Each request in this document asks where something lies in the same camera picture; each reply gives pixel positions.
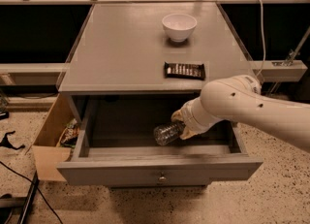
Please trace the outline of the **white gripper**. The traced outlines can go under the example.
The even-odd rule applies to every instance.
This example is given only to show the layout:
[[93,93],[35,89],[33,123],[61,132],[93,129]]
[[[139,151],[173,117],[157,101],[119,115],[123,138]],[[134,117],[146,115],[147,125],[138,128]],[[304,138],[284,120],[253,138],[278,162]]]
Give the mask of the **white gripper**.
[[186,102],[180,110],[171,115],[170,120],[172,122],[182,121],[185,124],[184,130],[179,136],[181,140],[188,140],[209,129],[209,115],[202,107],[199,98]]

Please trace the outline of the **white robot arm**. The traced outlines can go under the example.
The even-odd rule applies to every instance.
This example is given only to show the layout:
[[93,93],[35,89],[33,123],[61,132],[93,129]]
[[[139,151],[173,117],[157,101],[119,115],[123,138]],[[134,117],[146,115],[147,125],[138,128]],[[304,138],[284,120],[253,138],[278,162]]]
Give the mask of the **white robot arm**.
[[200,96],[186,102],[171,120],[185,123],[183,140],[228,120],[310,151],[310,105],[264,97],[260,83],[246,75],[207,83]]

